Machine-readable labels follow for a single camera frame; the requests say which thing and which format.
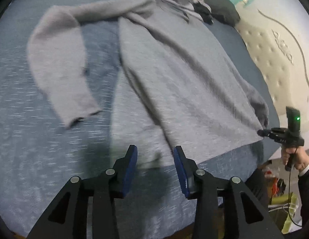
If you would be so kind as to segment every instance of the cream headboard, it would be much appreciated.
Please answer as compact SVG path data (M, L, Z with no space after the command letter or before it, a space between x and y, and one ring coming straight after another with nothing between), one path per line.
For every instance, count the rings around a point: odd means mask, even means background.
M279 21L259 10L246 9L245 3L236 5L241 21L235 28L263 74L280 125L287 126L285 107L292 106L301 111L302 131L309 130L309 82L297 38Z

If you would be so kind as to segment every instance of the person's leg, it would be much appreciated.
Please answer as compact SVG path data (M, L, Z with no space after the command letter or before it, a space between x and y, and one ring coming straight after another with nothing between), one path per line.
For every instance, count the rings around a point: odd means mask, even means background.
M269 197L267 195L267 185L264 174L261 170L256 169L245 185L252 191L254 196L261 202L262 206L267 210Z

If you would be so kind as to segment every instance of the black sleeve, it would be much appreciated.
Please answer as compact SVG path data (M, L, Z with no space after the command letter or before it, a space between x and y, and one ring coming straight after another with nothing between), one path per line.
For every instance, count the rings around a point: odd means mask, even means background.
M309 170L298 180L298 188L300 191L302 208L302 226L304 227L309 220Z

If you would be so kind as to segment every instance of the human hand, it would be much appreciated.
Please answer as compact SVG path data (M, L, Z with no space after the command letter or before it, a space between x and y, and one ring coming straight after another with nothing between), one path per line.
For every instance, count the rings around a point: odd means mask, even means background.
M282 161L284 165L287 165L287 162L290 158L290 155L295 153L296 148L285 148L282 147L281 155L282 155ZM309 165L309 156L304 150L304 147L299 147L296 150L294 157L294 167L295 169L299 170L301 172Z

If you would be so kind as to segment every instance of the person's arm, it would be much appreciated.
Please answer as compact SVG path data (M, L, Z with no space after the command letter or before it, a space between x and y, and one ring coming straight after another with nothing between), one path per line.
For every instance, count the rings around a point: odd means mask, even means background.
M283 164L286 165L291 154L295 153L296 148L282 148ZM302 202L301 217L304 227L309 220L309 156L303 147L299 147L294 158L294 167L299 170L298 187Z

